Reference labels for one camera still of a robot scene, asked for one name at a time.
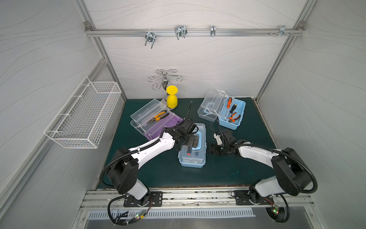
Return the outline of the small blue toolbox clear lid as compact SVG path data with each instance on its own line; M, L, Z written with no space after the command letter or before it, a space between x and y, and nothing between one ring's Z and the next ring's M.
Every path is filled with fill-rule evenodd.
M227 109L227 101L228 98L232 98L232 104L229 109ZM230 110L233 105L237 105L234 112L237 112L238 115L241 115L239 119L236 120L235 123L229 123ZM198 116L202 119L205 119L210 122L218 121L219 125L231 129L237 130L240 126L241 121L244 117L246 102L239 100L235 97L229 96L225 91L210 88L208 93L206 94L203 102L201 103L197 113Z

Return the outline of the purple toolbox clear lid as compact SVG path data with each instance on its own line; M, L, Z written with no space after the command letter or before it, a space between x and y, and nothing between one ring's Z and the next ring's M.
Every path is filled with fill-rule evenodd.
M148 140L160 136L164 127L173 127L183 121L157 99L153 99L131 116L131 126Z

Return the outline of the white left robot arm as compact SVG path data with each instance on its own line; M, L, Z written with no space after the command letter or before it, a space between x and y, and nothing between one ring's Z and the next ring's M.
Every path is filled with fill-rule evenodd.
M116 150L114 158L101 171L99 183L119 194L128 194L140 200L149 189L138 179L139 169L159 154L176 146L198 146L199 127L191 119L183 119L173 127L164 127L160 135L140 146Z

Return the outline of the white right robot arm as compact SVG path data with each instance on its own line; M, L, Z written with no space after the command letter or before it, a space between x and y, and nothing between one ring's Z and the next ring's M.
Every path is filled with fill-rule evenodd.
M218 131L213 135L216 143L207 152L217 156L240 156L264 164L274 171L274 176L259 180L249 187L248 197L257 203L272 194L312 194L318 190L313 172L292 148L283 150L267 148L240 139L230 130Z

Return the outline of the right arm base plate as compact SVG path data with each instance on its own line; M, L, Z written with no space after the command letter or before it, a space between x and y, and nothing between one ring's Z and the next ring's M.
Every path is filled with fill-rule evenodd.
M249 206L249 205L274 205L272 196L262 197L251 190L234 190L230 193L231 197L234 198L235 204L238 206Z

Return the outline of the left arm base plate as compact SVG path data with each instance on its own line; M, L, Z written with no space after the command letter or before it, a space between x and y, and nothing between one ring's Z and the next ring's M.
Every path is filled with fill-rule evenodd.
M139 208L139 207L161 207L163 202L162 191L148 191L141 199L136 199L132 195L129 195L124 200L124 207L126 208Z

